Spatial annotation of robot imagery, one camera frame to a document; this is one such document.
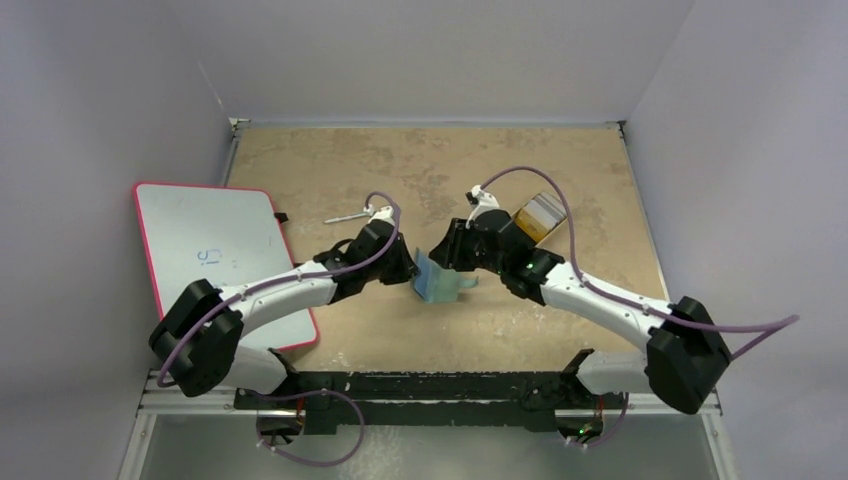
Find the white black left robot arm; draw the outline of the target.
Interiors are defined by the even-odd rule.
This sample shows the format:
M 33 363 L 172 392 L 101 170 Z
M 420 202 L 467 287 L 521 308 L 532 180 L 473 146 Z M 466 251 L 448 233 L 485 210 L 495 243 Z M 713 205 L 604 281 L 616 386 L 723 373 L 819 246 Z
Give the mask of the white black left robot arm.
M 358 295 L 369 282 L 401 284 L 417 272 L 398 220 L 374 216 L 351 241 L 282 275 L 228 288 L 195 280 L 149 337 L 162 362 L 156 383 L 178 387 L 187 397 L 226 384 L 258 392 L 272 408 L 287 408 L 297 399 L 298 382 L 286 362 L 269 347 L 244 346 L 244 337 L 290 314 Z

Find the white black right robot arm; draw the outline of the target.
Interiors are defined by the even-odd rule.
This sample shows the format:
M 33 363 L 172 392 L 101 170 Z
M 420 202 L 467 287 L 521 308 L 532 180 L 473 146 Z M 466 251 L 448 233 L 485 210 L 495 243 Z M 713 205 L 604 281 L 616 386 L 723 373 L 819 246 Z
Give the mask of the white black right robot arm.
M 491 272 L 513 295 L 574 313 L 637 348 L 577 356 L 573 373 L 561 381 L 563 397 L 573 406 L 606 393 L 652 393 L 681 413 L 695 414 L 732 362 L 699 301 L 683 297 L 669 303 L 580 274 L 563 256 L 538 247 L 502 211 L 472 222 L 453 219 L 429 257 L 444 269 Z

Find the green leather card holder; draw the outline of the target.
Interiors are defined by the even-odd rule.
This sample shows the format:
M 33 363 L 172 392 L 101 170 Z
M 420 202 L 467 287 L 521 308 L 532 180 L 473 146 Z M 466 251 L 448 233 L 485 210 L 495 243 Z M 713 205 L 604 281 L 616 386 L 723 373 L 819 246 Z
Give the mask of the green leather card holder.
M 444 269 L 420 249 L 415 250 L 414 262 L 419 272 L 411 280 L 411 287 L 425 303 L 456 302 L 462 290 L 479 284 L 479 277 L 465 277 L 454 270 Z

